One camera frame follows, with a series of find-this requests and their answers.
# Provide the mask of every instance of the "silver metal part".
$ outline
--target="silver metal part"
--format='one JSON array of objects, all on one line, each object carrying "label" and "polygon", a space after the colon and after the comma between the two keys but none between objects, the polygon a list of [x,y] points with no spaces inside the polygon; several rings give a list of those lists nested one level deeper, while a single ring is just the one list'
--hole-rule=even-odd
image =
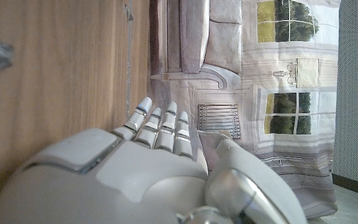
[{"label": "silver metal part", "polygon": [[164,119],[162,121],[162,126],[166,127],[166,128],[169,128],[171,130],[175,130],[175,121],[176,121],[175,115],[173,115],[173,114],[171,114],[169,112],[166,112],[164,114]]},{"label": "silver metal part", "polygon": [[114,129],[112,133],[123,138],[124,140],[129,141],[132,140],[136,135],[136,132],[134,130],[129,129],[125,126]]},{"label": "silver metal part", "polygon": [[189,213],[181,224],[233,224],[217,208],[203,206]]},{"label": "silver metal part", "polygon": [[206,202],[230,217],[243,211],[254,199],[258,187],[234,169],[220,173],[206,189]]},{"label": "silver metal part", "polygon": [[186,156],[193,159],[193,151],[191,150],[190,141],[181,137],[177,137],[173,145],[173,153],[178,156]]},{"label": "silver metal part", "polygon": [[179,114],[179,118],[178,118],[178,121],[181,121],[183,123],[188,123],[188,116],[187,116],[187,113],[182,111],[180,114]]},{"label": "silver metal part", "polygon": [[145,116],[145,111],[136,108],[131,117],[129,117],[127,122],[125,122],[124,126],[131,128],[135,132],[138,132],[143,124]]},{"label": "silver metal part", "polygon": [[177,128],[175,130],[175,133],[178,134],[178,132],[180,130],[185,130],[185,131],[189,132],[189,126],[186,123],[183,123],[183,122],[179,121],[177,123]]},{"label": "silver metal part", "polygon": [[162,116],[162,110],[161,108],[156,108],[153,110],[153,113],[152,113],[153,116],[156,116],[158,118],[161,118]]},{"label": "silver metal part", "polygon": [[252,205],[248,206],[244,212],[257,223],[289,223],[278,211],[277,207],[259,189],[256,190]]},{"label": "silver metal part", "polygon": [[161,129],[155,141],[155,149],[164,149],[173,152],[173,133],[165,129]]},{"label": "silver metal part", "polygon": [[220,173],[207,188],[206,202],[230,217],[244,211],[256,223],[288,223],[258,186],[235,169]]},{"label": "silver metal part", "polygon": [[137,106],[138,109],[145,111],[146,114],[149,113],[151,107],[152,107],[152,99],[150,99],[149,97],[145,97]]},{"label": "silver metal part", "polygon": [[157,130],[143,127],[139,134],[136,136],[136,139],[134,142],[141,142],[146,145],[149,149],[153,148],[154,140],[157,135]]},{"label": "silver metal part", "polygon": [[156,108],[153,110],[153,113],[149,117],[149,122],[152,122],[157,125],[157,127],[160,125],[162,116],[162,110],[161,108]]},{"label": "silver metal part", "polygon": [[178,109],[177,104],[175,102],[171,102],[168,105],[167,112],[172,113],[173,115],[176,115],[177,114],[177,109]]}]

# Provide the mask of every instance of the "wood grain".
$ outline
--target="wood grain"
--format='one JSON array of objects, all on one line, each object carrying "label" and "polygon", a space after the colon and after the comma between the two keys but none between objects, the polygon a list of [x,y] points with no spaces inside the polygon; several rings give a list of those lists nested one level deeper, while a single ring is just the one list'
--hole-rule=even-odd
[{"label": "wood grain", "polygon": [[146,94],[149,1],[133,0],[127,86],[129,0],[0,0],[0,41],[14,46],[0,72],[0,189],[43,147],[86,128],[126,119]]}]

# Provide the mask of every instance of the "robotic hand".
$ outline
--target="robotic hand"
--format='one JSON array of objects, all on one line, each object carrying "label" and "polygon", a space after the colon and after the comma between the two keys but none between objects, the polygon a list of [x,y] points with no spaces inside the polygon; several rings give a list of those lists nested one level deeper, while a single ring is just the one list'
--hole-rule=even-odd
[{"label": "robotic hand", "polygon": [[177,119],[171,103],[144,122],[151,106],[145,98],[112,133],[88,129],[27,161],[0,193],[0,223],[306,223],[258,158],[220,135],[208,176],[192,160],[187,114]]}]

